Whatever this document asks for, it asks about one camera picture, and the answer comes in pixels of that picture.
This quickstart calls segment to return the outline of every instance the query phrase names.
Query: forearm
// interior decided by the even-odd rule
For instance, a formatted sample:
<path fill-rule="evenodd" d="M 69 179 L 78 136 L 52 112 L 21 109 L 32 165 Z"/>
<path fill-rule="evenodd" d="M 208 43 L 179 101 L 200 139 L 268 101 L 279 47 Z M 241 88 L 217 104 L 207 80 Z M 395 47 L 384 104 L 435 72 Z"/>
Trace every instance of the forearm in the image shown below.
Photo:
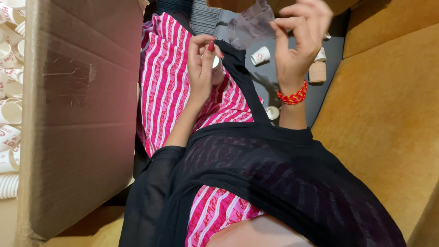
<path fill-rule="evenodd" d="M 187 146 L 187 141 L 203 105 L 189 98 L 164 146 Z"/>
<path fill-rule="evenodd" d="M 282 95 L 291 95 L 300 90 L 301 86 L 299 83 L 290 84 L 295 86 L 282 86 L 281 85 L 281 93 Z M 286 103 L 282 103 L 282 109 L 279 119 L 279 126 L 292 130 L 303 130 L 306 129 L 306 118 L 305 118 L 305 102 L 302 101 L 296 105 L 288 105 Z"/>

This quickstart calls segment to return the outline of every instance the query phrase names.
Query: mustard upholstery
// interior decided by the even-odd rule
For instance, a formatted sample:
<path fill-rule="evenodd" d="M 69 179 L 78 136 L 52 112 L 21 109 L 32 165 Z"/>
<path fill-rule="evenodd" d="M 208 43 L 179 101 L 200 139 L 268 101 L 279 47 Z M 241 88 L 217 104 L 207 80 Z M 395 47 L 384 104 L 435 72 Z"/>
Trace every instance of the mustard upholstery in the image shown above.
<path fill-rule="evenodd" d="M 439 246 L 438 99 L 436 24 L 343 60 L 312 129 L 376 194 L 406 241 L 435 239 L 418 246 Z"/>
<path fill-rule="evenodd" d="M 366 0 L 352 10 L 343 57 L 437 23 L 439 0 Z"/>

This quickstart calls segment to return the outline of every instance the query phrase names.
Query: clothing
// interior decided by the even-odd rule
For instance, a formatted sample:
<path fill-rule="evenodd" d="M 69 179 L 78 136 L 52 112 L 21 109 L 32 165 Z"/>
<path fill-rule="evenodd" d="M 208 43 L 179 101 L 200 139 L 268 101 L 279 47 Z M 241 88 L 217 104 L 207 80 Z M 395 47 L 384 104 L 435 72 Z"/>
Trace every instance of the clothing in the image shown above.
<path fill-rule="evenodd" d="M 404 247 L 383 205 L 310 129 L 271 126 L 245 69 L 245 51 L 217 42 L 254 122 L 196 131 L 186 148 L 158 149 L 133 183 L 119 246 L 183 246 L 204 186 L 248 201 L 318 247 Z"/>
<path fill-rule="evenodd" d="M 141 119 L 138 121 L 137 134 L 148 155 L 152 155 L 166 142 L 190 94 L 186 50 L 192 34 L 167 13 L 153 15 L 152 20 L 144 23 L 143 27 Z M 223 73 L 223 82 L 213 87 L 211 98 L 201 110 L 193 132 L 212 124 L 253 121 L 240 87 L 224 68 Z M 257 101 L 261 104 L 262 99 L 257 97 Z M 200 189 L 192 212 L 186 246 L 201 247 L 227 225 L 264 214 L 248 201 L 208 186 Z"/>

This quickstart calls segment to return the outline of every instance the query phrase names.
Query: woman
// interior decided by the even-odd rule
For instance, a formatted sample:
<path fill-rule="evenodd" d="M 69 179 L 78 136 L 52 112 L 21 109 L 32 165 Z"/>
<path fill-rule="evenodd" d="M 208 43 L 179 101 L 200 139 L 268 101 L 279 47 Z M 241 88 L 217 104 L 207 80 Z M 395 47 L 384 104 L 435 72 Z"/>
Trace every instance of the woman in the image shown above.
<path fill-rule="evenodd" d="M 152 156 L 130 191 L 119 246 L 405 246 L 378 199 L 306 127 L 303 78 L 331 10 L 298 0 L 280 14 L 295 17 L 270 23 L 279 127 L 255 92 L 245 51 L 191 37 L 167 14 L 145 23 L 138 134 Z M 218 86 L 215 55 L 225 67 Z"/>

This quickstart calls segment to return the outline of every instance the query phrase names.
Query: gray carpet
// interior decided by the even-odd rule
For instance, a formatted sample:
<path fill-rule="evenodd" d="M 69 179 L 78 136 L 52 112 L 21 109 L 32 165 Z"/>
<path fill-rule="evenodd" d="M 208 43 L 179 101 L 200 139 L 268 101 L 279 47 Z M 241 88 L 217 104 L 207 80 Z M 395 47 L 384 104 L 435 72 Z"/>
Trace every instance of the gray carpet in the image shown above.
<path fill-rule="evenodd" d="M 191 20 L 196 34 L 213 34 L 220 15 L 220 9 L 209 8 L 206 0 L 157 0 L 157 14 L 179 10 Z"/>

